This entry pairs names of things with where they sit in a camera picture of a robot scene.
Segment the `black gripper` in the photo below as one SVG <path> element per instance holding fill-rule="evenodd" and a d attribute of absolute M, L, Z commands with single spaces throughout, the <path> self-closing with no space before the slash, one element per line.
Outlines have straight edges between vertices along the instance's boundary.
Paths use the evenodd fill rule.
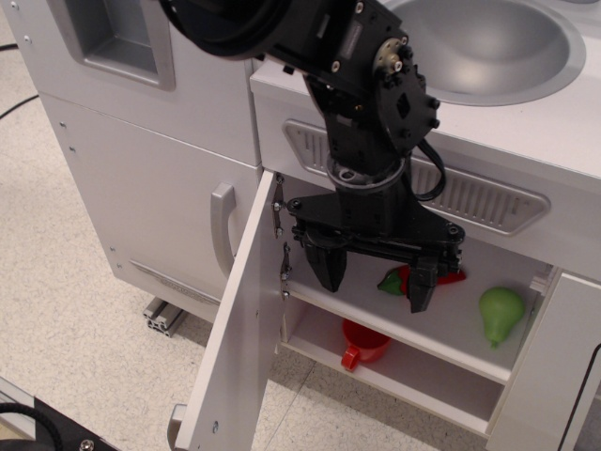
<path fill-rule="evenodd" d="M 344 192 L 295 197 L 287 202 L 295 239 L 320 285 L 341 286 L 347 253 L 408 263 L 411 313 L 427 309 L 438 272 L 458 272 L 463 229 L 423 207 L 403 183 L 381 193 Z"/>

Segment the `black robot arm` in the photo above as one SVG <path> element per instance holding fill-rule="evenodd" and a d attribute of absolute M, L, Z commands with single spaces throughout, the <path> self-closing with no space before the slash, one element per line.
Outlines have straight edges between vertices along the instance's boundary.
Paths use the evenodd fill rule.
<path fill-rule="evenodd" d="M 164 1 L 162 10 L 208 54 L 271 57 L 301 73 L 325 122 L 335 190 L 287 202 L 295 239 L 332 292 L 348 253 L 407 263 L 410 308 L 423 312 L 439 279 L 459 271 L 465 233 L 425 208 L 443 181 L 423 194 L 411 187 L 414 149 L 442 167 L 426 139 L 439 101 L 401 20 L 377 1 Z"/>

